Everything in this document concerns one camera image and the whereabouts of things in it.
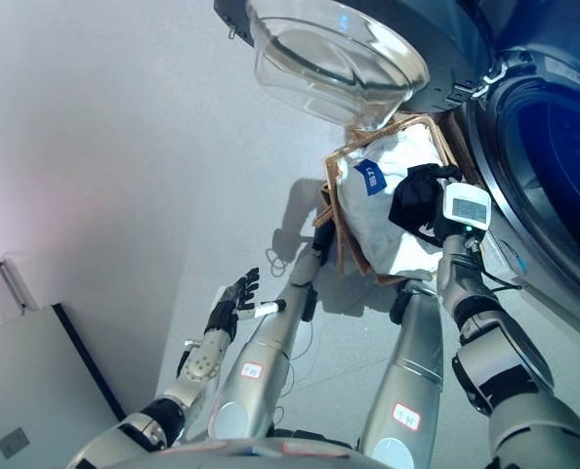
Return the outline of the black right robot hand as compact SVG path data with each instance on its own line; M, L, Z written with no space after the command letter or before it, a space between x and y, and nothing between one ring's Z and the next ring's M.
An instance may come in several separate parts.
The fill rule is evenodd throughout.
M491 221L491 197L477 186L449 179L438 185L428 230L433 244L442 247L452 235L481 242Z

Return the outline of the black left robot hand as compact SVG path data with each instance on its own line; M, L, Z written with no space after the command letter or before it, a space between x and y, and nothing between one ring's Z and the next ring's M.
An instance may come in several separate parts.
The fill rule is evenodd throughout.
M259 288L260 271L258 268L249 270L234 284L221 289L221 296L214 304L204 332L225 332L233 341L240 320L252 320L281 313L286 310L284 299L256 302L255 292Z

